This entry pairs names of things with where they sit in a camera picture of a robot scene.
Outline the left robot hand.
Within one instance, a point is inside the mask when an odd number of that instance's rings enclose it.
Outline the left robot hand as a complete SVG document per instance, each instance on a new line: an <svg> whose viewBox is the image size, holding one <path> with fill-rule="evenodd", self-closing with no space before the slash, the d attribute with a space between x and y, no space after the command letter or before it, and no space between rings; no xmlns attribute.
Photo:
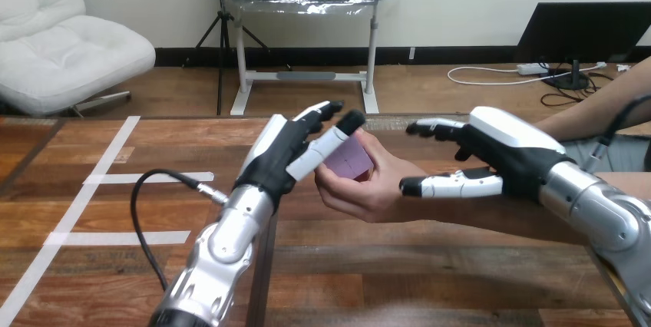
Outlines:
<svg viewBox="0 0 651 327"><path fill-rule="evenodd" d="M309 141L341 111L341 101L323 101L307 107L293 119L274 114L249 150L234 190L254 187L270 198L273 209L296 183L314 171L365 123L365 115L350 110L323 135Z"/></svg>

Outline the person's hand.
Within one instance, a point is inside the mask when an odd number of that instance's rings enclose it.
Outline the person's hand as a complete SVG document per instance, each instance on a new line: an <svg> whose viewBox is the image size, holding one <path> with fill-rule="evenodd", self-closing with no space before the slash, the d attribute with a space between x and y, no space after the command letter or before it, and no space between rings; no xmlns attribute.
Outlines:
<svg viewBox="0 0 651 327"><path fill-rule="evenodd" d="M413 163L389 153L372 134L355 132L374 168L363 180L339 177L325 165L316 169L315 183L323 203L367 223L404 223L428 218L429 205L402 196L399 182L405 177L424 177Z"/></svg>

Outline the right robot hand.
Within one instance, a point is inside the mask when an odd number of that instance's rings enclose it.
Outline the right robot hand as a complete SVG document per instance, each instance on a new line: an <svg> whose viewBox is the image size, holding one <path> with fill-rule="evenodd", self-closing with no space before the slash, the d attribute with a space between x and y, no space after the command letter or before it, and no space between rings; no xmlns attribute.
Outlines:
<svg viewBox="0 0 651 327"><path fill-rule="evenodd" d="M409 135L453 141L454 158L476 157L485 167L429 177L405 177L399 188L406 197L475 198L507 194L536 200L549 171L568 162L565 148L550 135L506 111L476 107L466 123L441 117L410 123Z"/></svg>

